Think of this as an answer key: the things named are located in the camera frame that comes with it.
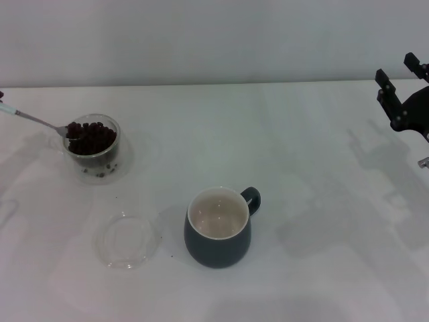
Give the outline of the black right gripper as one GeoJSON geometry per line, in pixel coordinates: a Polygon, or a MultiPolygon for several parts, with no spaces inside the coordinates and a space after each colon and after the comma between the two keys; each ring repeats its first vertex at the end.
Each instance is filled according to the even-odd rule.
{"type": "MultiPolygon", "coordinates": [[[[405,55],[404,64],[419,79],[429,83],[429,64],[421,64],[414,53],[405,55]]],[[[412,94],[403,103],[396,95],[396,88],[382,69],[377,70],[375,82],[380,86],[377,101],[396,132],[415,131],[429,143],[429,86],[412,94]]]]}

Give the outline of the light blue handled metal spoon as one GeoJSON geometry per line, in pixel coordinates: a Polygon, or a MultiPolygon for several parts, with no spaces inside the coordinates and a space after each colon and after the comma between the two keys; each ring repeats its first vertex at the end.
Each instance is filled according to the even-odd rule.
{"type": "Polygon", "coordinates": [[[77,140],[77,138],[70,138],[70,137],[67,136],[68,129],[67,129],[66,126],[55,126],[55,125],[52,125],[52,124],[50,124],[50,123],[48,123],[46,121],[43,121],[41,119],[38,119],[37,117],[33,117],[31,115],[28,115],[27,113],[21,112],[20,110],[14,108],[14,107],[11,107],[9,105],[6,105],[4,103],[0,103],[0,111],[2,111],[4,113],[7,113],[7,114],[10,114],[10,115],[16,115],[18,117],[21,117],[21,118],[24,118],[24,119],[27,119],[27,120],[34,121],[36,123],[45,125],[46,127],[49,127],[50,129],[55,130],[56,133],[59,136],[61,136],[62,138],[66,138],[66,139],[69,139],[69,140],[72,140],[72,141],[76,141],[77,140]]]}

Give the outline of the small coffee bean cluster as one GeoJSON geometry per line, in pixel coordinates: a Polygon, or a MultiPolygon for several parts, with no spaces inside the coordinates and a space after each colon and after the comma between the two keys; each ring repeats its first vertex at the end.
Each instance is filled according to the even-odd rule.
{"type": "Polygon", "coordinates": [[[80,123],[72,122],[66,126],[66,138],[69,140],[78,140],[82,133],[82,126],[80,123]]]}

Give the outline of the double-walled clear glass cup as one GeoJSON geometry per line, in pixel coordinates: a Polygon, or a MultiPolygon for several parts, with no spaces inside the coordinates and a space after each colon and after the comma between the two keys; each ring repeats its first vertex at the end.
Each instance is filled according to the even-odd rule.
{"type": "Polygon", "coordinates": [[[60,154],[65,173],[90,185],[110,184],[127,174],[132,165],[133,150],[119,124],[112,117],[97,113],[83,115],[74,121],[81,124],[101,122],[117,137],[108,149],[92,156],[73,154],[68,151],[67,139],[50,137],[48,146],[60,154]]]}

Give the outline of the clear glass saucer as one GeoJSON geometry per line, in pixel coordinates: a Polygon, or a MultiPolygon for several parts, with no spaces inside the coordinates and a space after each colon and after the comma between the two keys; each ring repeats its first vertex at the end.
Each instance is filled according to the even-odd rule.
{"type": "Polygon", "coordinates": [[[93,249],[108,268],[135,269],[147,262],[160,244],[155,225],[140,214],[120,212],[95,230],[93,249]]]}

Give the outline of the dark teal ceramic mug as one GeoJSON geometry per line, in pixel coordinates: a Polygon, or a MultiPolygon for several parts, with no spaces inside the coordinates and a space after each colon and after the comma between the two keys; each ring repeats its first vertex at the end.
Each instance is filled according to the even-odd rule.
{"type": "Polygon", "coordinates": [[[238,193],[219,186],[198,193],[188,205],[184,241],[203,266],[227,268],[240,261],[251,244],[251,216],[260,208],[254,187],[238,193]]]}

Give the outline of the coffee beans pile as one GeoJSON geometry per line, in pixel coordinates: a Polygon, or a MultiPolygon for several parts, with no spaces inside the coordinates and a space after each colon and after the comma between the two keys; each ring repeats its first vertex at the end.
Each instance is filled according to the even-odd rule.
{"type": "Polygon", "coordinates": [[[117,132],[101,122],[81,123],[82,133],[78,140],[68,140],[68,150],[77,155],[98,154],[113,145],[117,132]]]}

